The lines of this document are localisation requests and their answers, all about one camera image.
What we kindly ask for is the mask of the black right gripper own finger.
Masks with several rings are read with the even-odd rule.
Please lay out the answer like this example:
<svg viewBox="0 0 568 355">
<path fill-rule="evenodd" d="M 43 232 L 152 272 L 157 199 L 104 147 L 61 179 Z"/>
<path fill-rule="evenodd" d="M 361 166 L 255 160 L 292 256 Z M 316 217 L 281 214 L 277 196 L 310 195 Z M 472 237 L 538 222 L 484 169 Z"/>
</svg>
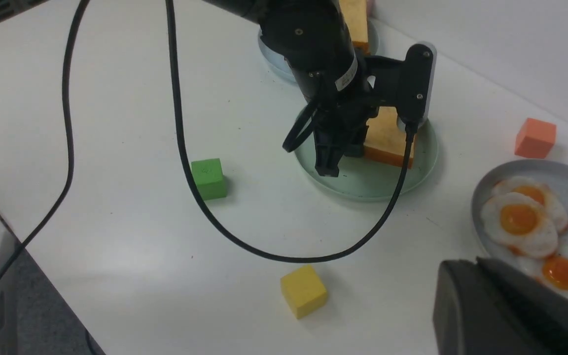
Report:
<svg viewBox="0 0 568 355">
<path fill-rule="evenodd" d="M 432 320 L 440 355 L 568 355 L 568 299 L 501 260 L 442 261 Z"/>
</svg>

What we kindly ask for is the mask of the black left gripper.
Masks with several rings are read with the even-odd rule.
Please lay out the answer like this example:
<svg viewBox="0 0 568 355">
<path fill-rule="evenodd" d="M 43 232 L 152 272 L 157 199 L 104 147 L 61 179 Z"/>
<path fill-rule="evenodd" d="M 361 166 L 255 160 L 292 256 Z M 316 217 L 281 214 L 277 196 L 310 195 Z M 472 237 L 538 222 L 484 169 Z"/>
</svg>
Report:
<svg viewBox="0 0 568 355">
<path fill-rule="evenodd" d="M 365 155 L 367 121 L 378 115 L 380 101 L 370 93 L 334 100 L 318 91 L 309 97 L 309 107 L 313 108 L 314 168 L 319 176 L 337 178 L 343 155 L 357 159 Z"/>
</svg>

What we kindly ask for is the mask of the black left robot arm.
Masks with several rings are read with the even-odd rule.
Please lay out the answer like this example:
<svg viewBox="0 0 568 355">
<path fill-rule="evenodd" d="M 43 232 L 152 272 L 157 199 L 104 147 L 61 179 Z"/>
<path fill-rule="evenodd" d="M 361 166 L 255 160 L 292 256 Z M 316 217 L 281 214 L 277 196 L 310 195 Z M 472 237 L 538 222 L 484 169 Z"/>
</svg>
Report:
<svg viewBox="0 0 568 355">
<path fill-rule="evenodd" d="M 283 142 L 291 152 L 313 136 L 318 175 L 337 177 L 345 156 L 362 152 L 367 120 L 378 108 L 364 56 L 354 47 L 336 0 L 212 0 L 257 23 L 261 41 L 284 57 L 306 106 Z"/>
</svg>

